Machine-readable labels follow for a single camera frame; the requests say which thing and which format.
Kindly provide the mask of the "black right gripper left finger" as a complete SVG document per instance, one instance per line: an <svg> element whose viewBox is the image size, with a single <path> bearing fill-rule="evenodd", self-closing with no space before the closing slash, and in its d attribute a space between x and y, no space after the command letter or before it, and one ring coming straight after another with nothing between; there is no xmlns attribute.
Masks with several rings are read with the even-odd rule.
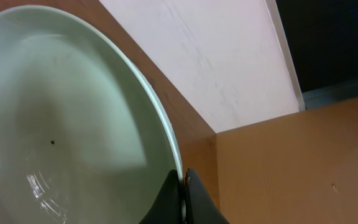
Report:
<svg viewBox="0 0 358 224"><path fill-rule="evenodd" d="M171 170L140 224L181 224L183 217L180 199L178 174L176 170Z"/></svg>

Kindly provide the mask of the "mint green plate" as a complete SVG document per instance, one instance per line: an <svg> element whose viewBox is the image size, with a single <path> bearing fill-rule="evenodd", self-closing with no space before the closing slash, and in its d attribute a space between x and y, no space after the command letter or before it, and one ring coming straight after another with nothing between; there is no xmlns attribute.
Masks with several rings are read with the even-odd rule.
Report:
<svg viewBox="0 0 358 224"><path fill-rule="evenodd" d="M114 43L52 7L0 12L0 223L139 223L171 170L169 118Z"/></svg>

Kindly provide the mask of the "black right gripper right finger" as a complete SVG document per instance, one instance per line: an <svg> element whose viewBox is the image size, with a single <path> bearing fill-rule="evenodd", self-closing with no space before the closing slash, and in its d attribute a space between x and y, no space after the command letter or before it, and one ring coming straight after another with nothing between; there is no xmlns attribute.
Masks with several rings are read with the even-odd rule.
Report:
<svg viewBox="0 0 358 224"><path fill-rule="evenodd" d="M215 206L194 169L188 169L186 172L185 204L187 224L229 224Z"/></svg>

